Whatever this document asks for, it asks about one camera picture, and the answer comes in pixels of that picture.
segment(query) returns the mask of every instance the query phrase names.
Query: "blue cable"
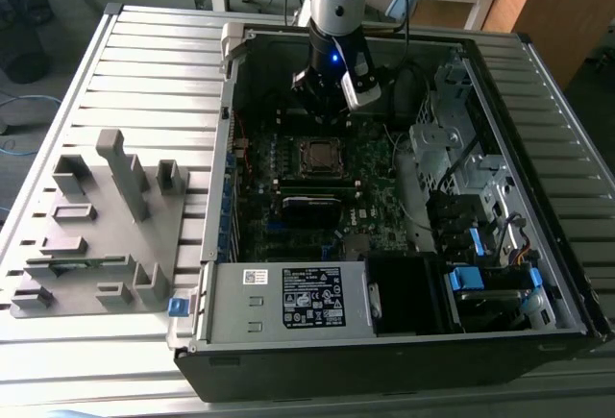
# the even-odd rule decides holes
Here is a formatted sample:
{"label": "blue cable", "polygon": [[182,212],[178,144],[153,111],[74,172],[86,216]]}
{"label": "blue cable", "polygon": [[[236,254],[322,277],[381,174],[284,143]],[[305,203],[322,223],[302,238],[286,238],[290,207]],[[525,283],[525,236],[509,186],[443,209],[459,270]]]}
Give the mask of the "blue cable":
{"label": "blue cable", "polygon": [[6,106],[9,103],[12,103],[13,101],[18,101],[20,99],[47,99],[49,101],[53,101],[54,103],[56,103],[58,105],[58,107],[60,106],[60,104],[62,103],[62,101],[58,98],[54,98],[53,96],[47,96],[45,94],[27,94],[24,96],[15,96],[11,99],[7,99],[6,101],[3,101],[2,103],[0,103],[0,108],[3,106]]}
{"label": "blue cable", "polygon": [[16,156],[16,157],[25,157],[25,156],[33,156],[34,154],[36,154],[38,151],[31,151],[31,152],[13,152],[13,151],[7,151],[6,149],[2,149],[0,147],[0,153],[2,154],[6,154],[7,156]]}
{"label": "blue cable", "polygon": [[[4,91],[0,91],[0,92],[2,92],[2,94],[6,94],[7,96],[12,96],[9,93],[5,93]],[[18,101],[20,99],[47,99],[49,101],[53,101],[54,103],[56,103],[58,107],[62,104],[62,101],[60,99],[54,98],[53,96],[47,96],[45,94],[27,94],[24,96],[12,96],[12,98],[7,99],[6,101],[3,101],[2,103],[0,103],[0,108],[14,101]],[[13,151],[8,151],[7,149],[0,148],[0,153],[6,154],[7,156],[17,156],[17,157],[33,156],[37,152],[38,151],[13,152]]]}

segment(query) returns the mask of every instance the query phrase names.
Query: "aluminum extrusion table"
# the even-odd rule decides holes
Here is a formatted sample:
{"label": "aluminum extrusion table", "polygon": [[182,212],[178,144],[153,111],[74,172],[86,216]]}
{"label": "aluminum extrusion table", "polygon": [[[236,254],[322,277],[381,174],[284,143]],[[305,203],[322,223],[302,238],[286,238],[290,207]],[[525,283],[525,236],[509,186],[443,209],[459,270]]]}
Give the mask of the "aluminum extrusion table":
{"label": "aluminum extrusion table", "polygon": [[[176,160],[190,170],[175,288],[192,287],[208,199],[212,135],[220,108],[219,41],[230,20],[280,23],[276,16],[108,7],[61,109],[0,235],[0,407],[71,409],[94,415],[236,416],[341,413],[471,406],[517,416],[525,406],[555,413],[571,400],[613,407],[615,349],[546,365],[502,386],[312,401],[204,404],[173,363],[165,313],[15,320],[12,289],[21,279],[22,240],[43,227],[58,155],[94,154],[101,128],[116,127],[144,166]],[[615,318],[615,184],[529,43],[515,35],[449,30],[415,33],[470,37],[487,61],[541,182],[608,317]],[[2,410],[21,416],[26,410]]]}

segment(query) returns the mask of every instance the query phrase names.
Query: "gray block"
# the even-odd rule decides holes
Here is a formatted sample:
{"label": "gray block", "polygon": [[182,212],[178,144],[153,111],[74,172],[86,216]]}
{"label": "gray block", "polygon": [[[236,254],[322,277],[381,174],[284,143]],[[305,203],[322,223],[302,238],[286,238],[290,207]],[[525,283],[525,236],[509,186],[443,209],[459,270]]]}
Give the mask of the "gray block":
{"label": "gray block", "polygon": [[124,154],[122,132],[109,128],[101,130],[98,141],[96,141],[96,152],[107,160],[115,185],[122,194],[122,198],[128,205],[135,221],[143,221],[148,215],[148,210],[141,195],[142,180],[138,178],[138,175],[133,174],[132,167],[136,165],[134,161],[136,156],[129,160]]}
{"label": "gray block", "polygon": [[136,155],[128,156],[128,158],[131,161],[131,171],[135,176],[136,183],[138,184],[140,191],[145,192],[149,185],[147,184],[147,177],[145,176],[141,162]]}
{"label": "gray block", "polygon": [[93,221],[96,219],[96,209],[92,204],[57,205],[51,216],[58,222]]}
{"label": "gray block", "polygon": [[99,282],[96,288],[96,299],[104,307],[125,307],[133,300],[131,291],[123,282]]}
{"label": "gray block", "polygon": [[118,261],[117,259],[103,261],[101,265],[103,266],[103,269],[105,269],[107,273],[112,276],[124,276],[133,275],[136,262],[131,255],[128,255],[122,261]]}
{"label": "gray block", "polygon": [[86,252],[87,242],[83,237],[45,237],[40,252],[44,255],[75,254]]}
{"label": "gray block", "polygon": [[44,286],[19,288],[11,301],[20,309],[46,309],[53,301],[52,294]]}
{"label": "gray block", "polygon": [[133,289],[144,304],[157,304],[168,295],[169,281],[164,277],[158,263],[154,264],[154,273],[150,279],[139,262],[136,264]]}
{"label": "gray block", "polygon": [[91,172],[79,155],[60,156],[52,175],[58,188],[66,196],[82,195],[81,181],[91,176]]}
{"label": "gray block", "polygon": [[156,180],[162,195],[181,195],[185,191],[185,180],[174,160],[159,161]]}
{"label": "gray block", "polygon": [[35,281],[39,279],[55,279],[60,274],[57,269],[54,269],[53,264],[49,262],[37,264],[30,264],[26,262],[23,270],[24,272],[27,272]]}
{"label": "gray block", "polygon": [[[31,247],[32,253],[29,256],[21,257],[25,258],[27,264],[42,265],[38,268],[42,269],[38,274],[40,277],[34,278],[30,273],[24,273],[21,287],[29,287],[29,284],[44,285],[53,293],[53,304],[47,308],[39,305],[26,309],[12,305],[11,314],[14,317],[142,313],[166,309],[166,298],[160,301],[152,298],[155,303],[142,301],[133,289],[133,280],[136,263],[140,262],[147,276],[154,275],[154,265],[157,263],[165,280],[173,282],[185,195],[162,196],[157,186],[157,167],[143,166],[150,188],[142,195],[148,208],[156,214],[136,222],[116,188],[109,167],[104,163],[92,165],[89,169],[91,178],[81,184],[85,195],[79,199],[73,198],[72,201],[95,206],[98,212],[95,221],[58,222],[50,217],[50,213],[47,228],[38,237],[38,246]],[[187,170],[180,167],[180,171],[182,178],[187,180]],[[74,205],[69,202],[61,191],[56,192],[53,205]],[[38,250],[44,237],[76,236],[82,237],[87,243],[81,255],[57,254],[44,257]],[[127,306],[102,305],[95,296],[96,285],[107,282],[123,282],[133,296],[132,302]],[[154,290],[149,291],[156,294],[156,289],[155,286]]]}

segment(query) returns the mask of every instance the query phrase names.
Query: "power supply label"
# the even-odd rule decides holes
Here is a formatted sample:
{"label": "power supply label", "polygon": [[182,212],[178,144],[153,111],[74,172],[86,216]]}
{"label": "power supply label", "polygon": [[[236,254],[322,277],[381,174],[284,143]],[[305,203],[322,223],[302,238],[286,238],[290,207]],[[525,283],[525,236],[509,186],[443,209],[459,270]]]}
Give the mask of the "power supply label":
{"label": "power supply label", "polygon": [[288,329],[345,327],[339,267],[282,270],[283,322]]}

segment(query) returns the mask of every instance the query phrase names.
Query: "gray floor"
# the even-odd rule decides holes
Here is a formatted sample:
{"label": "gray floor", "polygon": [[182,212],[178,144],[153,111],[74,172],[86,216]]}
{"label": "gray floor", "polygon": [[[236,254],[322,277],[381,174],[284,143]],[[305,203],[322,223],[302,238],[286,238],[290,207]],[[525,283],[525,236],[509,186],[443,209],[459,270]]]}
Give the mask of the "gray floor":
{"label": "gray floor", "polygon": [[[103,9],[109,2],[166,8],[194,9],[194,0],[49,0],[55,19],[38,28],[45,51],[52,58],[51,72],[34,84],[12,84],[0,71],[0,102],[6,96],[47,94],[62,98],[79,65],[82,54],[96,29]],[[230,0],[231,9],[242,12],[282,13],[283,0],[253,0],[242,3]],[[211,1],[205,1],[205,8]],[[288,0],[288,9],[298,7],[297,0]],[[49,124],[54,118],[56,106],[44,101],[19,101],[3,108],[2,117],[12,125],[8,135],[0,136],[0,148],[15,152],[36,150],[44,139]],[[34,157],[10,157],[0,154],[2,176],[0,179],[0,207],[9,209],[25,179]],[[7,213],[0,210],[0,220]]]}

